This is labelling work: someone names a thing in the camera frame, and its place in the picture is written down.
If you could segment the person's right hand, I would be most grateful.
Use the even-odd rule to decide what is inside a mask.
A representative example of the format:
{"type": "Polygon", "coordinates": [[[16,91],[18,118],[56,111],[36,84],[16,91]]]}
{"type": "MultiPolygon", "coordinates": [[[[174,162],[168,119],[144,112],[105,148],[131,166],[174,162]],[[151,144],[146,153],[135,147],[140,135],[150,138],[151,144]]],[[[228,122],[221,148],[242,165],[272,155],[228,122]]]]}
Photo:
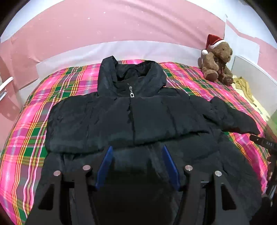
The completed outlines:
{"type": "Polygon", "coordinates": [[[272,177],[273,171],[276,166],[276,159],[273,155],[269,156],[267,158],[269,164],[268,164],[268,171],[267,171],[267,181],[269,181],[272,177]]]}

